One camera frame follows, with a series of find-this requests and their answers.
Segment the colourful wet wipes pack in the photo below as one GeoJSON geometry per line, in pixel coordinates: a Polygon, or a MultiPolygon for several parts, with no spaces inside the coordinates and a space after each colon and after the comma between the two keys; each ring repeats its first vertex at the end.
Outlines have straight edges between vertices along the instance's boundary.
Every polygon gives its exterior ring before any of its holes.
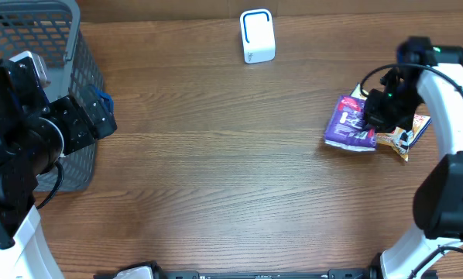
{"type": "Polygon", "coordinates": [[[415,114],[410,130],[396,127],[389,133],[377,133],[374,129],[364,129],[366,125],[363,119],[365,100],[366,97],[360,92],[360,84],[357,84],[352,93],[344,96],[341,101],[343,108],[349,110],[345,123],[353,129],[348,133],[349,149],[376,151],[380,146],[387,146],[408,161],[410,148],[431,124],[430,116],[415,114]]]}

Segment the purple sanitary pad pack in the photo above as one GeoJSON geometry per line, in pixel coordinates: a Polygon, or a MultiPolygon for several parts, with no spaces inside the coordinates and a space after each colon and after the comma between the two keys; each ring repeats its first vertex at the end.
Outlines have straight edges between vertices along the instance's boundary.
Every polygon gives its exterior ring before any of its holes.
{"type": "Polygon", "coordinates": [[[342,95],[338,99],[324,133],[327,145],[355,152],[376,150],[375,130],[363,129],[364,103],[349,95],[342,95]]]}

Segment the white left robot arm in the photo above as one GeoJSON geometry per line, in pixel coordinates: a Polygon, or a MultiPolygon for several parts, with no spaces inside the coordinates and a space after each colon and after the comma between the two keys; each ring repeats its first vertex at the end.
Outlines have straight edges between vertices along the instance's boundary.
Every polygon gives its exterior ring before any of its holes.
{"type": "Polygon", "coordinates": [[[89,84],[82,102],[49,101],[46,68],[22,53],[0,60],[0,278],[61,278],[39,209],[63,183],[60,158],[110,136],[111,96],[89,84]]]}

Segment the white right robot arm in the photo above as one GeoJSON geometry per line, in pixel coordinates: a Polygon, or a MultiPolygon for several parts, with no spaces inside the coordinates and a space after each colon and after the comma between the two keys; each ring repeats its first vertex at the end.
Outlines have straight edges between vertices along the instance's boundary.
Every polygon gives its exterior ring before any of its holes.
{"type": "Polygon", "coordinates": [[[409,130],[420,105],[434,123],[439,161],[413,197],[413,225],[359,271],[361,278],[436,278],[432,266],[449,252],[463,254],[463,47],[411,36],[382,66],[383,91],[366,93],[366,129],[409,130]]]}

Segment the white barcode scanner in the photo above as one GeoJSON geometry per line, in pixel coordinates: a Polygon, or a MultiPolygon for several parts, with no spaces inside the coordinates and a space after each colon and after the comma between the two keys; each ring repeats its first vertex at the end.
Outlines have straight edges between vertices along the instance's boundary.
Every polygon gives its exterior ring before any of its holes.
{"type": "Polygon", "coordinates": [[[268,9],[244,11],[240,18],[242,48],[247,64],[268,62],[276,56],[273,17],[268,9]]]}

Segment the grey plastic mesh basket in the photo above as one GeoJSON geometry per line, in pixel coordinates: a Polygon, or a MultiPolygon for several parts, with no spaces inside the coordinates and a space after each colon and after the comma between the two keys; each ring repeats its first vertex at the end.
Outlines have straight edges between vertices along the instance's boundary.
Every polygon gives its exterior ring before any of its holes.
{"type": "Polygon", "coordinates": [[[81,89],[104,87],[104,78],[80,30],[74,0],[0,0],[0,59],[30,51],[40,55],[51,84],[50,101],[66,95],[83,104],[81,89]]]}

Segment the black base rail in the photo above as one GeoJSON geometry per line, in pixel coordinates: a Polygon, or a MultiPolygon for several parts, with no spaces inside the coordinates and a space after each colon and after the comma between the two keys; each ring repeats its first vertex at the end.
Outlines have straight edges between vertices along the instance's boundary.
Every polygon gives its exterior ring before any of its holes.
{"type": "Polygon", "coordinates": [[[136,263],[117,271],[101,271],[94,279],[154,278],[154,279],[363,279],[382,278],[374,267],[330,269],[324,272],[242,272],[242,273],[200,273],[195,270],[164,271],[156,261],[136,263]]]}

